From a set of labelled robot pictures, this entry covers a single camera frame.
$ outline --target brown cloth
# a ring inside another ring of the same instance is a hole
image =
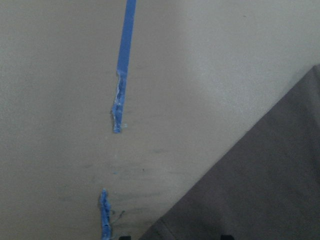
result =
[[[140,240],[320,239],[320,65]]]

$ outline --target blue tape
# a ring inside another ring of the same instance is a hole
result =
[[[134,28],[135,11],[136,11],[136,0],[127,0],[125,15],[124,15],[124,22],[123,22],[123,29],[122,29],[121,44],[120,44],[120,50],[119,50],[119,57],[118,57],[118,64],[116,67],[116,72],[118,74],[118,85],[116,89],[114,104],[112,107],[114,133],[120,133],[121,131],[121,122],[122,122],[122,114],[123,114],[124,104],[125,104],[129,57],[130,57],[132,33]]]
[[[111,238],[111,226],[109,223],[110,208],[111,206],[107,199],[107,191],[103,189],[100,196],[101,225],[102,225],[101,240],[110,240]]]

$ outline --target beige floor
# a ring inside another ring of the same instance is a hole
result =
[[[0,239],[138,237],[314,64],[318,0],[138,0],[121,134],[125,0],[0,1]]]

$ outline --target black object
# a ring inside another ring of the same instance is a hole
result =
[[[121,236],[119,240],[131,240],[131,236]]]
[[[220,240],[235,240],[231,235],[221,235]]]
[[[319,203],[320,65],[140,240],[319,239]]]

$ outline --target blue painter's tape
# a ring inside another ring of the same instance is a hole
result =
[[[134,29],[134,19],[136,11],[136,0],[127,0],[121,44],[119,50],[118,64],[116,67],[116,72],[118,74],[118,85],[116,89],[116,96],[114,99],[114,104],[112,107],[112,114],[114,120],[113,132],[120,133],[121,131],[121,122],[122,114],[125,104],[126,96],[126,85],[127,85],[127,76],[128,76],[128,67],[129,67],[129,58],[130,58],[130,48],[131,48],[131,39]]]
[[[101,225],[102,225],[101,240],[110,240],[111,238],[111,226],[109,223],[110,208],[111,206],[107,199],[107,191],[103,189],[100,196]]]

